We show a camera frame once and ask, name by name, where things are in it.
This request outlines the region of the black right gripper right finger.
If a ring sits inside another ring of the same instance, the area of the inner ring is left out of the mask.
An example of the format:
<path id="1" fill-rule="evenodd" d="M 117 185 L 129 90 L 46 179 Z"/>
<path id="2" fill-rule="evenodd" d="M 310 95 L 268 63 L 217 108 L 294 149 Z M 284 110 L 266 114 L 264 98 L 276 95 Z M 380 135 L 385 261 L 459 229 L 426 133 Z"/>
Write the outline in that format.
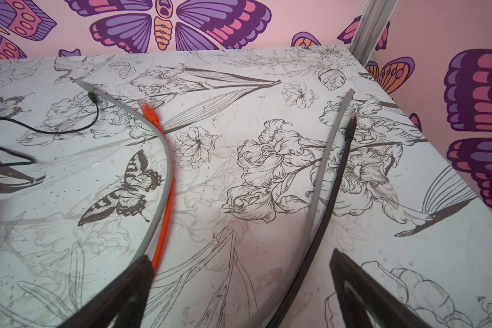
<path id="1" fill-rule="evenodd" d="M 428 327 L 346 254 L 335 249 L 329 266 L 346 327 Z"/>

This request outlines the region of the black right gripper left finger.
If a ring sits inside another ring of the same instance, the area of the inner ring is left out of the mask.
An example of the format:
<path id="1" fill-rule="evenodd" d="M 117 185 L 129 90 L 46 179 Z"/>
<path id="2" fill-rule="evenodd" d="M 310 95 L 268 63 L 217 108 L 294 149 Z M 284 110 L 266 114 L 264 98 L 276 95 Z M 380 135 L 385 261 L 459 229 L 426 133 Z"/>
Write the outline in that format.
<path id="1" fill-rule="evenodd" d="M 140 327 L 153 278 L 149 257 L 139 257 L 60 327 Z"/>

